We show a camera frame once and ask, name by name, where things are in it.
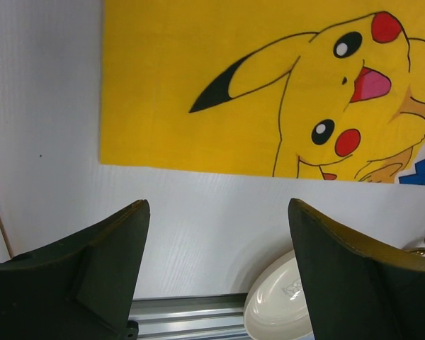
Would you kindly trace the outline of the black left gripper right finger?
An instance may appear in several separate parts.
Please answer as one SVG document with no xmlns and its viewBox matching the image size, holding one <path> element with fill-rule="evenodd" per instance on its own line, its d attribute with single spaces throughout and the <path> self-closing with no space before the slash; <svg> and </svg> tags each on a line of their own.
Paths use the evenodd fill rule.
<svg viewBox="0 0 425 340">
<path fill-rule="evenodd" d="M 288 220 L 316 339 L 425 339 L 425 257 L 297 198 Z"/>
</svg>

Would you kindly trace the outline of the yellow Pikachu cloth placemat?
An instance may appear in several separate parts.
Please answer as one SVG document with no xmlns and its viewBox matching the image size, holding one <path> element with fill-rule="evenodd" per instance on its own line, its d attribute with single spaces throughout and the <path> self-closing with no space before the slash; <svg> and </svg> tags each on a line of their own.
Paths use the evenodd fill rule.
<svg viewBox="0 0 425 340">
<path fill-rule="evenodd" d="M 102 164 L 425 186 L 425 1 L 106 1 Z"/>
</svg>

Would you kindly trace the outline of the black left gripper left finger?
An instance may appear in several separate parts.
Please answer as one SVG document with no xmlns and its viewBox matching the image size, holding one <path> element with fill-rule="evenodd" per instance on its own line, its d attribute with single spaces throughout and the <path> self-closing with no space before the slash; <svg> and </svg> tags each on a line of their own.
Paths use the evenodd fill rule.
<svg viewBox="0 0 425 340">
<path fill-rule="evenodd" d="M 149 219 L 149 203 L 137 200 L 0 263 L 0 339 L 121 339 Z"/>
</svg>

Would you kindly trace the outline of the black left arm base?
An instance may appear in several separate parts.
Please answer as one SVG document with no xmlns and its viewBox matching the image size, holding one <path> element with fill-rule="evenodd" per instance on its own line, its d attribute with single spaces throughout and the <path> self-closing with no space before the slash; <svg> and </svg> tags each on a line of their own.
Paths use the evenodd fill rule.
<svg viewBox="0 0 425 340">
<path fill-rule="evenodd" d="M 137 340 L 139 334 L 139 324 L 134 320 L 128 320 L 126 328 L 124 329 L 121 339 L 122 340 Z"/>
</svg>

